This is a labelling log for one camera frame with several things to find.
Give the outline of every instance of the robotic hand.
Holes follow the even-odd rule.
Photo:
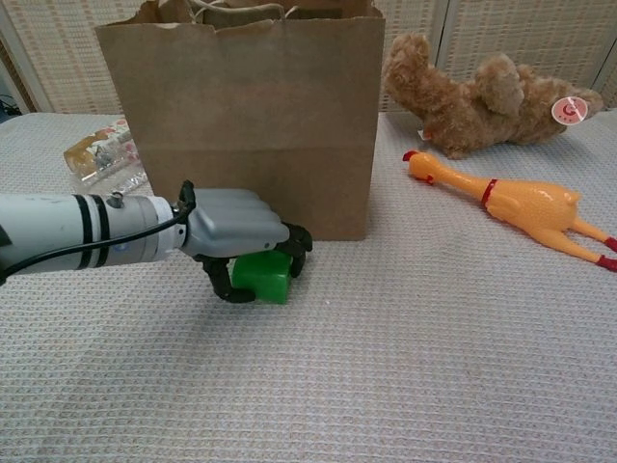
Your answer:
[[[190,181],[175,204],[120,194],[0,195],[0,286],[15,274],[157,261],[175,249],[202,264],[221,299],[243,303],[255,295],[231,286],[230,259],[278,250],[293,257],[296,278],[312,238],[254,192],[195,190]]]

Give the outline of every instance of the green block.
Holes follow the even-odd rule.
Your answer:
[[[231,285],[252,290],[259,300],[284,304],[291,280],[291,261],[291,256],[279,251],[240,256],[233,265]]]

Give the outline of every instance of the table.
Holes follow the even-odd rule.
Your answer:
[[[71,193],[63,149],[115,117],[0,124],[0,193]],[[284,306],[220,301],[180,253],[11,278],[3,461],[616,461],[617,275],[408,178],[420,143],[380,115],[368,238],[315,243]],[[616,149],[607,111],[447,162],[567,185],[617,233]]]

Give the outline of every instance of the rubber chicken leg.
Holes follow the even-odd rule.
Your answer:
[[[617,252],[617,239],[578,217],[578,192],[547,182],[469,176],[423,151],[409,151],[403,160],[409,162],[412,177],[465,191],[490,215],[523,230],[539,243],[617,272],[617,259],[594,253],[565,234],[567,230],[584,234]]]

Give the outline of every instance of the brown teddy bear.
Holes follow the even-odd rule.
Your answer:
[[[474,80],[455,82],[429,64],[428,41],[416,33],[394,40],[384,90],[422,120],[426,138],[452,159],[496,143],[539,143],[562,133],[567,125],[552,115],[561,98],[582,98],[586,120],[604,108],[597,92],[537,75],[503,53],[487,58]]]

